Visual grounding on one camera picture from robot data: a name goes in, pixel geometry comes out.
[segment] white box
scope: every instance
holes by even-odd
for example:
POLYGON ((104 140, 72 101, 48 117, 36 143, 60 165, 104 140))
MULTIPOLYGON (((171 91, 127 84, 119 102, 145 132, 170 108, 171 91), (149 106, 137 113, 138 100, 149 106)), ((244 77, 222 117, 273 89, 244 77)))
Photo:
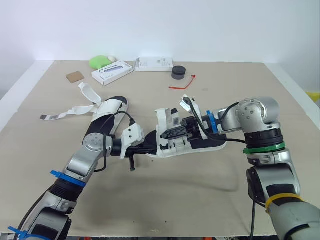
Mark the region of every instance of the white box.
POLYGON ((106 86, 123 76, 132 73, 133 68, 124 61, 116 61, 91 73, 92 77, 106 86))
POLYGON ((139 72, 171 72, 174 63, 171 57, 139 57, 134 70, 139 72))

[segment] barcode label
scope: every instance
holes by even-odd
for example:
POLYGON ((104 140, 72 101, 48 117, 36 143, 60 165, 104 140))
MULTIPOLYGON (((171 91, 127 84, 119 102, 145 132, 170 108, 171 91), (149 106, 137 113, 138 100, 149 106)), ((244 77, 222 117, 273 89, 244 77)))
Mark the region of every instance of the barcode label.
POLYGON ((59 114, 59 115, 53 115, 53 116, 51 116, 51 117, 49 118, 49 120, 55 120, 55 119, 57 119, 59 116, 60 116, 60 114, 59 114))
POLYGON ((173 120, 173 126, 180 124, 179 117, 174 117, 172 120, 173 120))

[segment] red wire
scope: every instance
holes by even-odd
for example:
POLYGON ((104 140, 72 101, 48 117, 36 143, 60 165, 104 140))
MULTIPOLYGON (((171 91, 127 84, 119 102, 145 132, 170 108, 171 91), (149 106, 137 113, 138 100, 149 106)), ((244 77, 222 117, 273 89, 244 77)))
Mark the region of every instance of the red wire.
POLYGON ((190 86, 190 84, 193 82, 193 80, 196 78, 196 75, 191 75, 191 81, 188 83, 186 87, 176 87, 176 86, 170 86, 170 89, 179 89, 179 90, 184 90, 187 89, 187 87, 190 86))

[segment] product box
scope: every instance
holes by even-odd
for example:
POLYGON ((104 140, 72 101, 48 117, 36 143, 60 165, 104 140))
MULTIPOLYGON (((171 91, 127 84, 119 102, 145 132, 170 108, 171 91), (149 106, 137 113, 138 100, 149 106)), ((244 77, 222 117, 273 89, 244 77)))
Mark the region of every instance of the product box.
POLYGON ((91 73, 92 77, 106 86, 123 76, 132 73, 133 68, 124 61, 116 61, 91 73))

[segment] white velcro strap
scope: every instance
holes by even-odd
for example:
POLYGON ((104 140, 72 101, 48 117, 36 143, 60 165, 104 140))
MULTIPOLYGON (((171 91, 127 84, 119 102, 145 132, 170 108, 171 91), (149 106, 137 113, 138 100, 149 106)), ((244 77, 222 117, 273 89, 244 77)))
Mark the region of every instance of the white velcro strap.
POLYGON ((40 119, 45 121, 51 121, 51 120, 57 120, 62 119, 67 115, 83 115, 86 113, 96 113, 97 109, 95 108, 95 105, 90 106, 74 106, 72 109, 68 110, 67 112, 63 112, 57 115, 41 115, 40 119))
POLYGON ((102 99, 101 97, 93 90, 93 88, 87 83, 80 83, 78 86, 81 89, 82 94, 92 103, 101 105, 102 99))

